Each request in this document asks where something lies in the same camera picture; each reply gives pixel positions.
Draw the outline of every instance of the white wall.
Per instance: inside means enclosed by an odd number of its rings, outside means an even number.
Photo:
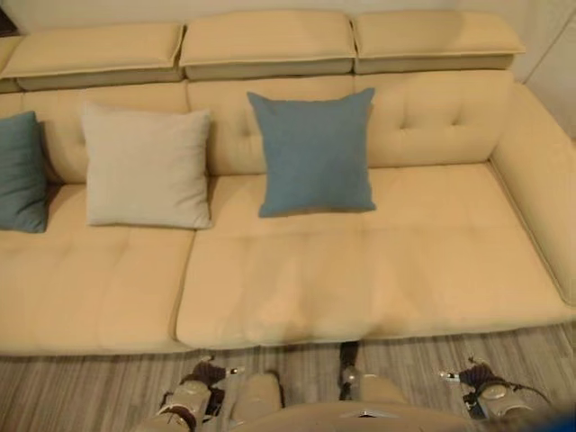
[[[576,11],[526,84],[576,139]]]
[[[576,70],[576,45],[573,31],[566,28],[576,11],[576,0],[0,0],[0,5],[25,32],[107,23],[185,22],[195,16],[250,9],[339,9],[351,14],[393,9],[494,12],[503,16],[526,44],[527,54],[517,58],[512,67],[517,79],[524,82],[530,77],[528,85],[537,89],[574,136],[573,117],[566,120],[564,112],[576,111],[576,78],[568,73],[569,67]],[[563,31],[569,33],[560,37]],[[552,48],[554,43],[561,45]],[[555,68],[563,68],[564,74],[558,76]],[[569,96],[567,87],[571,87],[571,101],[564,100]]]

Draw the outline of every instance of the floor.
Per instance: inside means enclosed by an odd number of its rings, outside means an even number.
[[[536,387],[555,404],[572,404],[576,401],[573,333],[572,324],[491,335],[363,342],[357,366],[388,376],[415,404],[465,416],[464,389],[440,381],[437,372],[461,370],[474,354],[497,374]],[[205,354],[0,357],[0,431],[128,431],[153,414],[163,393]],[[216,364],[244,365],[246,373],[225,382],[225,405],[209,430],[225,429],[239,386],[254,372],[275,369],[287,405],[338,397],[338,345],[214,354]],[[524,396],[535,407],[544,406],[531,393]]]

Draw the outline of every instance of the throw pillow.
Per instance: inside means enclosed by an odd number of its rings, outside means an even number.
[[[331,101],[248,99],[267,165],[260,217],[308,210],[370,211],[366,127],[374,89]]]
[[[34,112],[0,120],[0,230],[44,232],[46,177]]]
[[[139,112],[86,103],[87,218],[92,225],[209,228],[208,111]]]

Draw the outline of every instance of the seat cushion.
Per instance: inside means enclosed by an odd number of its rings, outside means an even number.
[[[86,226],[86,189],[67,185],[43,234],[0,231],[0,353],[183,350],[175,304],[194,233]]]
[[[378,168],[377,211],[259,219],[263,175],[217,177],[178,339],[233,348],[495,331],[567,320],[485,164]]]

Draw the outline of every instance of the beige sofa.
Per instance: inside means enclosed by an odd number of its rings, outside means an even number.
[[[352,22],[339,12],[231,13],[189,22],[182,47],[178,24],[18,40],[0,88],[23,91],[0,94],[0,116],[37,113],[52,187],[46,233],[0,231],[0,353],[175,352],[572,320],[575,149],[506,70],[522,51],[516,35],[484,13]],[[369,86],[377,210],[259,219],[266,163],[247,91],[321,100]],[[85,100],[209,108],[214,227],[87,226]]]

